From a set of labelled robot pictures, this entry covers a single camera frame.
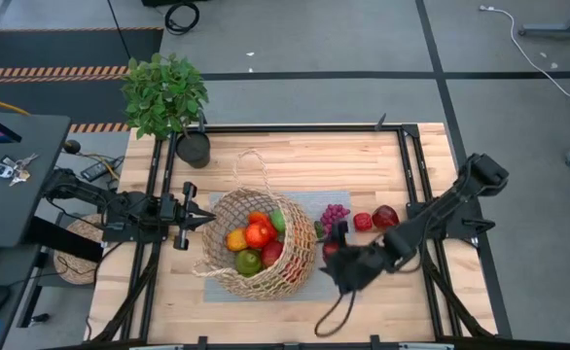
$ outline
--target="potted plant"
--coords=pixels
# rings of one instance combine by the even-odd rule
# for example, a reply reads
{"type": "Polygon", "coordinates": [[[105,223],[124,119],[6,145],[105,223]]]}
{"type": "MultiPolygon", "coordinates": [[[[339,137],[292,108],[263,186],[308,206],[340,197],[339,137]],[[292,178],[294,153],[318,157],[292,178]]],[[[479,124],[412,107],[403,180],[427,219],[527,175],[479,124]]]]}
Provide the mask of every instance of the potted plant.
{"type": "Polygon", "coordinates": [[[183,132],[177,140],[177,156],[201,168],[209,163],[209,138],[204,129],[188,130],[191,123],[203,122],[203,102],[207,89],[196,68],[187,58],[168,58],[154,53],[151,63],[129,60],[129,74],[122,92],[127,101],[127,125],[137,127],[136,137],[154,135],[164,140],[172,131],[183,132]]]}

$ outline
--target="basket handle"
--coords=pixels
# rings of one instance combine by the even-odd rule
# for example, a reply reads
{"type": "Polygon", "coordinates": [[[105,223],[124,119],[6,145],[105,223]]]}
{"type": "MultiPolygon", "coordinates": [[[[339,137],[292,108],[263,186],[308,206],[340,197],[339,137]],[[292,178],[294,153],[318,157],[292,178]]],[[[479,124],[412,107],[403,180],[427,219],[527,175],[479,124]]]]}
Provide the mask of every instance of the basket handle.
{"type": "Polygon", "coordinates": [[[199,261],[196,261],[193,264],[192,274],[196,277],[215,277],[215,276],[221,276],[221,275],[225,275],[225,274],[237,274],[237,271],[234,268],[230,268],[230,267],[217,268],[216,266],[207,263],[207,261],[205,259],[201,259],[199,261]],[[208,266],[211,269],[211,271],[208,271],[208,272],[196,271],[196,268],[202,264],[208,266]]]}
{"type": "Polygon", "coordinates": [[[233,164],[233,178],[237,182],[237,187],[238,188],[243,187],[241,180],[239,180],[239,175],[237,175],[237,167],[239,166],[239,163],[241,162],[241,160],[248,155],[253,155],[259,159],[259,162],[262,164],[262,173],[264,174],[264,185],[266,186],[266,191],[267,191],[267,193],[272,195],[272,191],[269,188],[269,182],[267,181],[266,162],[264,161],[264,158],[262,157],[262,155],[255,149],[249,149],[249,150],[246,150],[246,151],[240,153],[239,155],[237,155],[237,159],[235,160],[235,163],[233,164]]]}

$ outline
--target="green plant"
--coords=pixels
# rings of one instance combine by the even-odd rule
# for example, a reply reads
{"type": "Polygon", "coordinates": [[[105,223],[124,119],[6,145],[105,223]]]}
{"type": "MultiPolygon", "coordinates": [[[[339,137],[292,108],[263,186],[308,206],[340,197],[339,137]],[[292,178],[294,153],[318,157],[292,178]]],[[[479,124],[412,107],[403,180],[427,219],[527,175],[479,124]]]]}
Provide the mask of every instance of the green plant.
{"type": "Polygon", "coordinates": [[[165,139],[171,131],[183,131],[198,122],[208,103],[207,89],[200,72],[187,58],[177,59],[175,53],[163,58],[154,53],[151,63],[129,60],[127,82],[121,89],[127,101],[127,125],[138,127],[137,138],[144,134],[165,139]]]}

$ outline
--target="red fruit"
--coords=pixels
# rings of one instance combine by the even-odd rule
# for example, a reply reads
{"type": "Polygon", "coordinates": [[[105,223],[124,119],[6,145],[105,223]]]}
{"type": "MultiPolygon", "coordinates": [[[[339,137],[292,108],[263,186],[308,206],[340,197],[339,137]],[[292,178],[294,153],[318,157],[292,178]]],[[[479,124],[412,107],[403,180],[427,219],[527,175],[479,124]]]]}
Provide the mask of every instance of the red fruit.
{"type": "Polygon", "coordinates": [[[260,211],[254,211],[248,214],[248,224],[267,223],[270,224],[269,216],[260,211]]]}
{"type": "Polygon", "coordinates": [[[279,241],[269,242],[262,249],[262,263],[265,267],[270,267],[276,263],[283,252],[283,243],[279,241]]]}
{"type": "Polygon", "coordinates": [[[400,223],[398,213],[388,205],[380,205],[372,214],[372,221],[377,228],[386,229],[400,223]]]}
{"type": "Polygon", "coordinates": [[[251,224],[244,232],[246,244],[255,249],[261,249],[271,240],[272,234],[264,223],[251,224]]]}
{"type": "Polygon", "coordinates": [[[372,216],[368,213],[359,213],[354,216],[354,228],[358,231],[372,229],[372,216]]]}
{"type": "Polygon", "coordinates": [[[270,222],[264,223],[264,225],[266,226],[267,230],[269,231],[269,239],[270,240],[276,240],[276,238],[278,237],[278,231],[276,230],[276,228],[274,228],[274,226],[270,222]]]}
{"type": "Polygon", "coordinates": [[[322,258],[324,259],[324,263],[327,262],[328,257],[336,253],[338,249],[339,245],[337,242],[325,242],[324,246],[322,246],[322,258]]]}

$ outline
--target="keys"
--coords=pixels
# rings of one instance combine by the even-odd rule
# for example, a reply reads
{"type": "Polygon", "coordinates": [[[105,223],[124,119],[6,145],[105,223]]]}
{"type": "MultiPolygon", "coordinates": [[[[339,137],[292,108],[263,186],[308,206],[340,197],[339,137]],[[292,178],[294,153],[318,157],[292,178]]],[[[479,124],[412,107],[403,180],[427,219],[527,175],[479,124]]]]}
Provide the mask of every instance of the keys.
{"type": "Polygon", "coordinates": [[[19,170],[17,175],[13,178],[13,181],[11,181],[11,184],[9,186],[12,187],[14,184],[18,184],[20,182],[25,182],[29,177],[30,177],[30,173],[27,170],[19,170]]]}
{"type": "Polygon", "coordinates": [[[25,169],[26,166],[28,166],[28,164],[30,163],[30,161],[36,159],[39,155],[37,154],[32,154],[32,156],[30,157],[26,157],[24,159],[20,159],[18,161],[16,161],[16,165],[17,165],[17,169],[25,169]]]}

